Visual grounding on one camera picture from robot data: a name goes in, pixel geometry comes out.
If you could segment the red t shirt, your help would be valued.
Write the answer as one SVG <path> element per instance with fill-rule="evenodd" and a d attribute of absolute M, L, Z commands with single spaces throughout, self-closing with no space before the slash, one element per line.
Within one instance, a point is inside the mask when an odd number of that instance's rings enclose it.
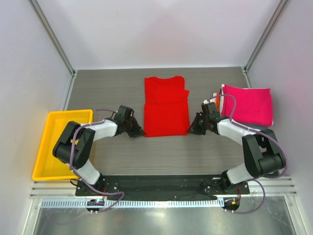
<path fill-rule="evenodd" d="M 188 96 L 182 76 L 146 77 L 144 104 L 145 137 L 187 135 L 190 127 Z"/>

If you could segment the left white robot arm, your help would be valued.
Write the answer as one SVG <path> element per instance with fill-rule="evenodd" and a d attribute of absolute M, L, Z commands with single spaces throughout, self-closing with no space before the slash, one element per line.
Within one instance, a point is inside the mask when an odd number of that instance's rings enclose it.
<path fill-rule="evenodd" d="M 87 190 L 97 196 L 103 192 L 103 175 L 89 160 L 95 141 L 127 133 L 130 138 L 146 135 L 134 117 L 134 110 L 121 105 L 111 117 L 90 124 L 70 121 L 64 128 L 52 150 L 52 155 L 69 166 Z"/>

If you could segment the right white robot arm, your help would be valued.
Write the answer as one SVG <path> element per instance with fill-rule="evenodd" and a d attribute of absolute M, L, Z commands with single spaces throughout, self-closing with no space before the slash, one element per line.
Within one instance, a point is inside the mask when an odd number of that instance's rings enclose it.
<path fill-rule="evenodd" d="M 201 104 L 187 132 L 205 135 L 207 131 L 227 137 L 243 148 L 244 163 L 221 174 L 221 189 L 233 193 L 244 182 L 259 177 L 274 178 L 285 169 L 286 157 L 270 129 L 253 129 L 229 117 L 222 117 L 214 102 Z"/>

